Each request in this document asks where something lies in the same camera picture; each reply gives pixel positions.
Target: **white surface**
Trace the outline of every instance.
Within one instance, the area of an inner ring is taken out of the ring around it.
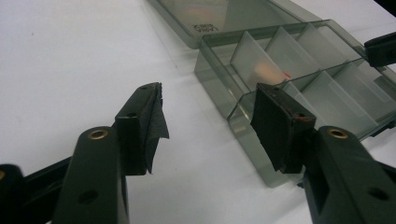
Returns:
[[[293,2],[361,42],[396,31],[371,0]],[[153,175],[128,178],[131,223],[309,223],[302,189],[262,183],[194,76],[197,52],[143,0],[0,0],[0,163],[29,175],[71,156],[80,133],[160,81],[171,139]],[[364,144],[396,166],[395,136]]]

